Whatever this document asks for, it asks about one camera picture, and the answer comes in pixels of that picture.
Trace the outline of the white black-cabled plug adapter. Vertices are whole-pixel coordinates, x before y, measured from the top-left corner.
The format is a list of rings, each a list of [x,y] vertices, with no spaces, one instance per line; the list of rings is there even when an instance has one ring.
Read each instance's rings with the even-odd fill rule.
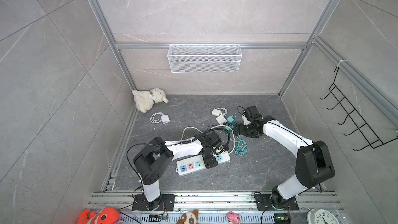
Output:
[[[227,120],[225,119],[224,115],[219,115],[216,118],[216,121],[219,123],[219,125],[226,125]]]

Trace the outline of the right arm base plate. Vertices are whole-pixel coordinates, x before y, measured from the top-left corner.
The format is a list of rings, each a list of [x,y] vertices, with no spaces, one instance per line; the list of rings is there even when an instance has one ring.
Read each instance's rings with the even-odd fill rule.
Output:
[[[277,194],[263,194],[260,192],[254,192],[253,197],[255,199],[255,203],[257,205],[258,210],[260,211],[298,211],[299,206],[296,201],[296,198],[290,198],[285,200],[277,196]]]

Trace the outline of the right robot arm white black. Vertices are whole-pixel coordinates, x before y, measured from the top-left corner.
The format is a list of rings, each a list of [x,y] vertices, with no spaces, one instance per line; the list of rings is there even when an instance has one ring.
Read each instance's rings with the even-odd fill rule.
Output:
[[[325,142],[304,138],[270,115],[263,117],[256,106],[247,107],[240,114],[244,122],[235,125],[235,135],[257,139],[264,134],[283,145],[296,158],[294,174],[272,189],[270,201],[273,208],[283,209],[295,196],[335,176]]]

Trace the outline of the white power strip colourful sockets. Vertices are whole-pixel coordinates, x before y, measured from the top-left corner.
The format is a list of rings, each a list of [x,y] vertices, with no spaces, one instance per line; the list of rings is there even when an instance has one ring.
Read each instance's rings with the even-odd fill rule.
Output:
[[[230,155],[223,152],[220,155],[214,155],[212,158],[204,159],[202,155],[189,157],[176,162],[176,172],[179,176],[185,176],[197,171],[211,169],[220,164],[229,162]]]

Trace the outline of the teal charger adapter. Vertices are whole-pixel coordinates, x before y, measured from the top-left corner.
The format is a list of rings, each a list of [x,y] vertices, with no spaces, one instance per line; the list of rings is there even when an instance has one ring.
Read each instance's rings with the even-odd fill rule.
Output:
[[[227,118],[227,124],[228,124],[228,125],[235,125],[235,123],[236,123],[235,117],[229,116],[229,117]]]

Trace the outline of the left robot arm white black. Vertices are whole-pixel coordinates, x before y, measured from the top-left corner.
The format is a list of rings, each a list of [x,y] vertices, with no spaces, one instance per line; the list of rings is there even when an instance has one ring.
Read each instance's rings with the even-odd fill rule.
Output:
[[[143,199],[148,203],[159,202],[162,199],[159,180],[173,161],[180,176],[214,168],[230,161],[232,139],[233,130],[219,125],[179,141],[156,137],[147,144],[142,143],[143,149],[130,159],[130,150],[140,145],[134,144],[127,150],[126,158],[140,180]]]

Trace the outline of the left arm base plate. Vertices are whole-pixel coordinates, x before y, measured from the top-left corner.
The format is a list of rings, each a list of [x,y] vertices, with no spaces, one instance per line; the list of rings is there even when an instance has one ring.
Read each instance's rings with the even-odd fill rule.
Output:
[[[138,194],[134,197],[132,210],[133,211],[172,211],[175,204],[175,195],[161,194],[153,202],[147,201],[143,194]]]

